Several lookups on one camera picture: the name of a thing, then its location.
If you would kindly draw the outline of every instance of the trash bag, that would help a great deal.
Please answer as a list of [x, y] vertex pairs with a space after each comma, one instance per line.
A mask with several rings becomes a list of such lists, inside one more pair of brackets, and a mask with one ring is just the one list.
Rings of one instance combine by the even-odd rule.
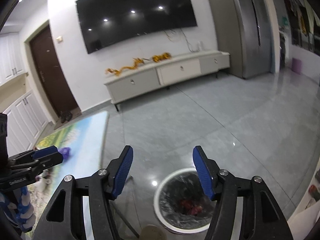
[[161, 215], [181, 229], [209, 224], [215, 204], [204, 194], [196, 171], [179, 174], [168, 181], [159, 196]]

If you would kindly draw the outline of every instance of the brown door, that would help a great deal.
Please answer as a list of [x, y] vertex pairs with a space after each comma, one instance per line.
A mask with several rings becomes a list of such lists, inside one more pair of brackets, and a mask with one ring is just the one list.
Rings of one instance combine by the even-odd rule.
[[49, 26], [30, 42], [30, 47], [42, 86], [57, 115], [60, 116], [61, 111], [77, 108], [61, 70]]

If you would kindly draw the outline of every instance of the metal screw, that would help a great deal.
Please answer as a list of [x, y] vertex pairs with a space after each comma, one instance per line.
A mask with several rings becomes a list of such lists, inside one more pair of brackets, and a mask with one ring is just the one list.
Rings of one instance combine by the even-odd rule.
[[254, 177], [253, 177], [253, 180], [254, 180], [255, 182], [258, 182], [258, 183], [262, 182], [262, 178], [259, 177], [259, 176], [254, 176]]
[[71, 175], [67, 175], [67, 176], [64, 177], [63, 180], [68, 182], [68, 181], [72, 180], [72, 176]]
[[225, 170], [225, 169], [222, 169], [219, 171], [220, 175], [222, 176], [227, 176], [229, 174], [229, 171]]
[[100, 176], [106, 175], [107, 174], [107, 170], [106, 169], [101, 169], [101, 170], [98, 171], [98, 174]]

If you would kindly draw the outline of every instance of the drawer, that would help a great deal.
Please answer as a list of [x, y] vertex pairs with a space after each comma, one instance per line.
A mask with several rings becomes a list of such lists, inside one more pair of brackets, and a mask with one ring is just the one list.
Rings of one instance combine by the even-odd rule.
[[213, 55], [209, 57], [201, 57], [200, 68], [203, 75], [217, 72], [219, 69], [230, 67], [229, 55]]
[[116, 102], [146, 93], [160, 87], [155, 69], [149, 69], [107, 85]]
[[172, 84], [190, 77], [201, 75], [198, 59], [182, 61], [158, 68], [158, 74], [163, 85]]

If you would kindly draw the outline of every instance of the white cabinet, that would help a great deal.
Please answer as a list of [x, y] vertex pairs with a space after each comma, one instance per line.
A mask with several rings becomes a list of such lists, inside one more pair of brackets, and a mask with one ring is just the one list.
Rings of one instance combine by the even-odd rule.
[[32, 149], [48, 123], [32, 91], [17, 99], [4, 114], [8, 115], [9, 156]]
[[38, 101], [36, 100], [33, 93], [30, 91], [25, 94], [25, 101], [27, 105], [27, 112], [32, 120], [34, 120], [35, 125], [39, 130], [43, 130], [46, 124], [48, 123], [47, 118], [44, 115], [44, 112], [40, 108]]
[[117, 105], [152, 90], [229, 67], [230, 54], [227, 52], [193, 52], [148, 63], [134, 71], [124, 71], [120, 76], [109, 74], [105, 85], [111, 96], [111, 103]]
[[21, 50], [18, 33], [8, 34], [8, 45], [10, 51], [10, 61], [15, 75], [20, 75], [24, 72], [21, 59]]
[[24, 73], [18, 33], [0, 35], [0, 85]]
[[182, 61], [168, 66], [159, 67], [157, 71], [163, 85], [169, 85], [201, 75], [198, 59]]
[[12, 156], [20, 152], [29, 150], [32, 148], [32, 142], [30, 138], [26, 135], [26, 127], [23, 122], [21, 122], [22, 117], [19, 115], [17, 109], [14, 107], [8, 111], [4, 111], [4, 114], [8, 115], [8, 136], [9, 140], [14, 146], [14, 152], [9, 152], [8, 155]]
[[15, 71], [13, 69], [13, 63], [11, 62], [11, 57], [9, 53], [9, 36], [1, 36], [0, 37], [0, 70], [2, 72], [2, 76], [4, 82], [9, 81], [15, 75]]

